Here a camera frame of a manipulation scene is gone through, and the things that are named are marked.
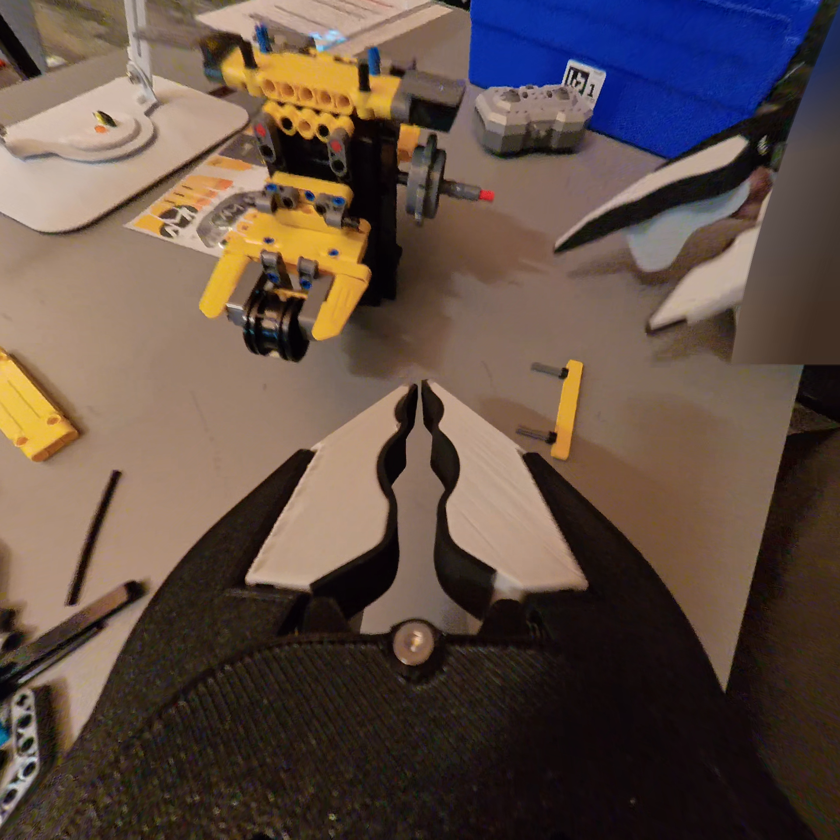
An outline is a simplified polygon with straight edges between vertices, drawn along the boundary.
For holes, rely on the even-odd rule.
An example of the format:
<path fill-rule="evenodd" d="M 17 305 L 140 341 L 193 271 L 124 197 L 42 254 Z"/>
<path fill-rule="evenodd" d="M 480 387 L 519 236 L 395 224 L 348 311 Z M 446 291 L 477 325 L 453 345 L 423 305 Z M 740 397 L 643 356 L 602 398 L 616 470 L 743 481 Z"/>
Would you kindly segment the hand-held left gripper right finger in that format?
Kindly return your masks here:
<path fill-rule="evenodd" d="M 585 574 L 526 452 L 441 384 L 421 384 L 430 466 L 442 487 L 434 567 L 447 596 L 483 620 L 493 603 L 584 592 Z"/>

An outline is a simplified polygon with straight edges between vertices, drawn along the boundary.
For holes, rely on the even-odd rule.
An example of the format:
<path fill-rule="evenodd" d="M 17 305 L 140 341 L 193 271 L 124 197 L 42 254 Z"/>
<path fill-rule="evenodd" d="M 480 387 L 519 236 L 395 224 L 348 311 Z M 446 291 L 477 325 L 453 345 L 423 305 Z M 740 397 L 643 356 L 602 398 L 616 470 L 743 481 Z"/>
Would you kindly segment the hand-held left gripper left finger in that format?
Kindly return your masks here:
<path fill-rule="evenodd" d="M 399 563 L 393 490 L 406 466 L 417 386 L 400 385 L 315 444 L 245 576 L 248 586 L 333 599 L 354 618 Z"/>

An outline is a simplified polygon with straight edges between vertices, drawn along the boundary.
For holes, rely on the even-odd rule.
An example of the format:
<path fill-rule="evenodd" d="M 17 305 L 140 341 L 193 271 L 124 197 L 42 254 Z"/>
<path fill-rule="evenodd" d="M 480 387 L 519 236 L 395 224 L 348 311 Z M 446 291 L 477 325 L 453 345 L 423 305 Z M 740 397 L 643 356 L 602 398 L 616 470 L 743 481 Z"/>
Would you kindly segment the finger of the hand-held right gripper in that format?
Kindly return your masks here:
<path fill-rule="evenodd" d="M 763 134 L 733 134 L 667 162 L 607 200 L 555 241 L 556 254 L 624 231 L 638 268 L 672 265 L 698 229 L 747 200 L 751 174 L 764 164 Z"/>
<path fill-rule="evenodd" d="M 755 225 L 718 256 L 683 277 L 648 320 L 648 332 L 661 332 L 682 323 L 693 325 L 740 307 L 769 202 L 766 196 Z"/>

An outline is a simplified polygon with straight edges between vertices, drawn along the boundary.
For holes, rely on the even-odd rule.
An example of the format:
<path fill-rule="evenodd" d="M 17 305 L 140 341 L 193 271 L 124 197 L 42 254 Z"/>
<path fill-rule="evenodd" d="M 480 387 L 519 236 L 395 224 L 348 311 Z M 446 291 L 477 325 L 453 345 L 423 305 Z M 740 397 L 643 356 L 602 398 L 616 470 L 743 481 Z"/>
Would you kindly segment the person's right hand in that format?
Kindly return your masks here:
<path fill-rule="evenodd" d="M 740 206 L 732 218 L 759 223 L 765 213 L 765 206 L 772 192 L 775 172 L 769 167 L 760 167 L 753 171 L 749 178 L 750 189 L 746 201 Z"/>

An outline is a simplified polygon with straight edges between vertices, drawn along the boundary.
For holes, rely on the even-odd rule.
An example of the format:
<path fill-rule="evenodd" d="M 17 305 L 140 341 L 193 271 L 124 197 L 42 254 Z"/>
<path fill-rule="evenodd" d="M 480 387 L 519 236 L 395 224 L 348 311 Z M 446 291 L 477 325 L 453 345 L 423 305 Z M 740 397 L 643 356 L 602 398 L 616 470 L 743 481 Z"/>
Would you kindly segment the yellow toy beam with pins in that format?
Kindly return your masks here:
<path fill-rule="evenodd" d="M 561 382 L 560 401 L 553 430 L 541 432 L 536 429 L 519 426 L 517 428 L 517 434 L 521 437 L 550 445 L 551 457 L 556 460 L 566 461 L 571 453 L 574 423 L 584 371 L 583 363 L 578 360 L 569 360 L 565 366 L 555 367 L 545 363 L 532 362 L 530 369 L 542 375 L 549 375 Z"/>

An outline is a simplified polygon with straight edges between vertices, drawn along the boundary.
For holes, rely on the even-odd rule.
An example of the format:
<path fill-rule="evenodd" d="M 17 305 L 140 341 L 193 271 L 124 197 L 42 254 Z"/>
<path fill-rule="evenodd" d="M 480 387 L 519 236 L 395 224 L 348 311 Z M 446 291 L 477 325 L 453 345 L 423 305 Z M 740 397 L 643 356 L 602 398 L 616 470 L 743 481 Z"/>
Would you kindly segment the blue plastic bin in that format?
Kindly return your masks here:
<path fill-rule="evenodd" d="M 591 129 L 671 159 L 757 111 L 818 1 L 475 1 L 469 81 L 564 83 Z"/>

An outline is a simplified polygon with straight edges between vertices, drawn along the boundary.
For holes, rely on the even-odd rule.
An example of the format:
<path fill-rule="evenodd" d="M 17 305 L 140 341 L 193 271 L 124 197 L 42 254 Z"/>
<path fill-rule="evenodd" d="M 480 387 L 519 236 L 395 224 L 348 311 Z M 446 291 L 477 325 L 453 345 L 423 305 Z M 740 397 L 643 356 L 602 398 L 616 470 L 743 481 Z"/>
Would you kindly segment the thin black rod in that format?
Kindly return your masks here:
<path fill-rule="evenodd" d="M 108 514 L 110 505 L 112 504 L 112 498 L 119 485 L 122 475 L 123 473 L 121 470 L 113 470 L 108 478 L 107 485 L 101 493 L 96 510 L 94 511 L 88 525 L 87 533 L 80 549 L 77 565 L 70 580 L 65 600 L 66 606 L 75 606 L 78 604 L 81 589 L 88 573 L 91 557 L 96 548 L 99 534 L 102 530 L 102 525 Z"/>

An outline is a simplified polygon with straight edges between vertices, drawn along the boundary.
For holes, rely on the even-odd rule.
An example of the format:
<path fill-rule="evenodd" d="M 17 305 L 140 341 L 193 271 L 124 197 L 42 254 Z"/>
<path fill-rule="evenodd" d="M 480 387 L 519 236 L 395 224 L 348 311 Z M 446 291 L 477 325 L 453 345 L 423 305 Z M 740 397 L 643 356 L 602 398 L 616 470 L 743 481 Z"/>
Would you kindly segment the long black toy beam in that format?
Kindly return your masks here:
<path fill-rule="evenodd" d="M 90 641 L 107 620 L 146 593 L 141 581 L 126 581 L 35 640 L 17 647 L 1 659 L 2 696 L 13 693 L 81 645 Z"/>

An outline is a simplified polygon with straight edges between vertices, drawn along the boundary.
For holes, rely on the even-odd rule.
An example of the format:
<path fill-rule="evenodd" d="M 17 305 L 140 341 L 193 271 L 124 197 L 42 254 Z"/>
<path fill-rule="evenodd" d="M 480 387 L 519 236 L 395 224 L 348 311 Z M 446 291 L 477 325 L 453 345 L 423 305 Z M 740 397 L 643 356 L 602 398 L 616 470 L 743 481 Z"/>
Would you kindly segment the yellow black toy machine model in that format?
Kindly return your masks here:
<path fill-rule="evenodd" d="M 208 78 L 263 100 L 251 128 L 267 178 L 226 233 L 199 304 L 238 325 L 251 353 L 298 362 L 361 303 L 394 299 L 400 187 L 418 225 L 442 196 L 493 200 L 445 176 L 437 133 L 452 129 L 464 81 L 382 67 L 377 49 L 332 56 L 305 37 L 274 46 L 264 29 L 256 43 L 214 30 L 198 45 Z"/>

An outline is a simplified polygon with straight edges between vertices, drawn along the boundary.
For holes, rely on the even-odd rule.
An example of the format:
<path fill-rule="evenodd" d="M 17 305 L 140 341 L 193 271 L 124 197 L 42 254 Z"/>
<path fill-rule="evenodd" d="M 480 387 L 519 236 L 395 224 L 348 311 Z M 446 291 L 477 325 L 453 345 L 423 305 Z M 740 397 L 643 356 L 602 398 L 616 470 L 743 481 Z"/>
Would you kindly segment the yellow toy panel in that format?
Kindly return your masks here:
<path fill-rule="evenodd" d="M 42 463 L 80 433 L 15 358 L 1 349 L 1 430 L 32 462 Z"/>

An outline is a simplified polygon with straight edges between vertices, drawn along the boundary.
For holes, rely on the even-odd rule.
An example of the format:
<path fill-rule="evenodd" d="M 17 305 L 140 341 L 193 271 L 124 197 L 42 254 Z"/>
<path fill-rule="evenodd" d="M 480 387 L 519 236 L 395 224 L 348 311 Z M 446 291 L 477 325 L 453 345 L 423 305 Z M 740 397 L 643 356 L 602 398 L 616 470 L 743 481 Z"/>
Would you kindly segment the sticker sheet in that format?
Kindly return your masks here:
<path fill-rule="evenodd" d="M 219 257 L 228 234 L 254 209 L 267 177 L 254 132 L 247 129 L 197 163 L 124 227 Z"/>

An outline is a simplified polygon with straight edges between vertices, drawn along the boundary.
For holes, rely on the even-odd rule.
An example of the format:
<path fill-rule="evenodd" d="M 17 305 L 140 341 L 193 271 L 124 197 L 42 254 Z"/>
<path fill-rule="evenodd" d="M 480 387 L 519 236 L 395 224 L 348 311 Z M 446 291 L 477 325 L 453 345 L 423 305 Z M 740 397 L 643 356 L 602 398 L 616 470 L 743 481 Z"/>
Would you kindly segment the white paper sheet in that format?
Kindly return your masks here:
<path fill-rule="evenodd" d="M 249 1 L 196 16 L 211 28 L 252 36 L 258 23 L 313 37 L 319 45 L 342 43 L 391 23 L 413 23 L 424 14 L 453 8 L 431 1 Z"/>

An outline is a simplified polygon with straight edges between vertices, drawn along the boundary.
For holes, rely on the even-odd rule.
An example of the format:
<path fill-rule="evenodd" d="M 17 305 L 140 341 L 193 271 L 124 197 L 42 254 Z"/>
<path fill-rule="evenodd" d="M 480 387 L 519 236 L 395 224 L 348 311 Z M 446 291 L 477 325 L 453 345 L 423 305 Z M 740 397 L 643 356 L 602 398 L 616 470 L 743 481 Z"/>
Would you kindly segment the white stand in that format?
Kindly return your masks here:
<path fill-rule="evenodd" d="M 21 161 L 55 156 L 67 161 L 119 161 L 148 146 L 155 135 L 151 49 L 143 33 L 145 1 L 124 2 L 129 44 L 126 76 L 2 127 L 2 148 Z"/>

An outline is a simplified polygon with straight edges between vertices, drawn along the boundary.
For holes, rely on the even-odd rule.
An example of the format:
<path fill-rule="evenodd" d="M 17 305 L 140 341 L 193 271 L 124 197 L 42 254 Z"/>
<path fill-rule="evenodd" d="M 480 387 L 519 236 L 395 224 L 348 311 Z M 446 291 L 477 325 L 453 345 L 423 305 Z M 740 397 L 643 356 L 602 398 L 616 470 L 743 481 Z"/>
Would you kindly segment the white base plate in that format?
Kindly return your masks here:
<path fill-rule="evenodd" d="M 83 163 L 55 156 L 21 161 L 1 150 L 2 215 L 34 231 L 68 233 L 126 204 L 240 131 L 247 111 L 162 77 L 152 142 L 119 161 Z"/>

